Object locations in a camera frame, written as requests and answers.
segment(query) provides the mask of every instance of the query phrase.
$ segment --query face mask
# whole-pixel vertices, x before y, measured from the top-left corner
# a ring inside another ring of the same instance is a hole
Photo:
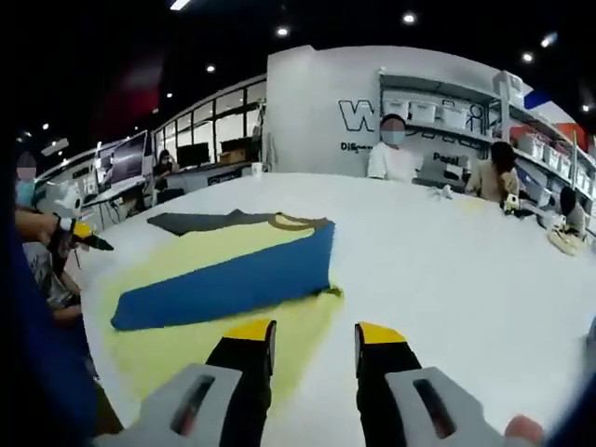
[[[31,207],[34,201],[35,182],[19,180],[17,182],[17,204]]]
[[[381,140],[387,144],[397,146],[406,138],[404,131],[381,130]]]

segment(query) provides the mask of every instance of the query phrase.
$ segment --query gray gripper bracket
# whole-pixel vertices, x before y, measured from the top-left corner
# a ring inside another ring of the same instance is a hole
[[[210,365],[189,365],[142,402],[139,420],[118,435],[104,435],[99,447],[217,447],[228,405],[242,372]],[[187,403],[195,423],[177,432]]]
[[[500,435],[484,420],[481,404],[437,368],[390,372],[386,381],[400,411],[408,447],[535,446]],[[433,421],[436,417],[443,421],[441,434]]]

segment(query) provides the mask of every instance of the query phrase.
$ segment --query black ceiling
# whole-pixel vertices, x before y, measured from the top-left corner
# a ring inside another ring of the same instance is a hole
[[[7,54],[16,69],[14,138],[33,134],[15,144],[34,152],[67,137],[71,156],[132,131],[97,130],[93,122],[119,76],[140,58],[163,58],[160,105],[158,114],[127,123],[132,127],[159,124],[217,89],[263,74],[268,54],[304,44],[421,47],[480,61],[545,90],[596,133],[596,113],[581,111],[596,96],[589,2],[554,8],[509,0],[191,0],[180,12],[169,11],[173,0],[22,3]],[[415,26],[401,24],[405,10],[418,14]],[[291,26],[286,39],[275,37],[281,23]],[[559,40],[543,49],[540,41],[550,32]],[[521,62],[524,50],[535,53],[535,63]],[[216,64],[216,74],[205,72],[207,63]],[[42,130],[44,123],[49,130]]]

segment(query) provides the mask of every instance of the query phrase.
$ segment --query round table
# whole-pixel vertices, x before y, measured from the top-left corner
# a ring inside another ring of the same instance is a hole
[[[140,403],[120,392],[93,318],[100,283],[139,264],[175,236],[146,222],[162,212],[282,211],[336,222],[332,278],[345,302],[298,389],[267,420],[263,446],[363,446],[356,407],[354,324],[403,333],[423,366],[437,366],[503,430],[518,413],[549,426],[583,371],[594,314],[596,256],[573,258],[535,219],[505,216],[469,196],[334,175],[265,174],[196,191],[102,233],[113,252],[82,253],[88,342],[108,399],[125,427]]]

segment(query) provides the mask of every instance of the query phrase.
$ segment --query white shirt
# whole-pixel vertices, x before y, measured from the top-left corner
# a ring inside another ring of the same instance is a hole
[[[368,177],[411,183],[416,177],[417,163],[405,149],[393,149],[379,142],[371,150]]]

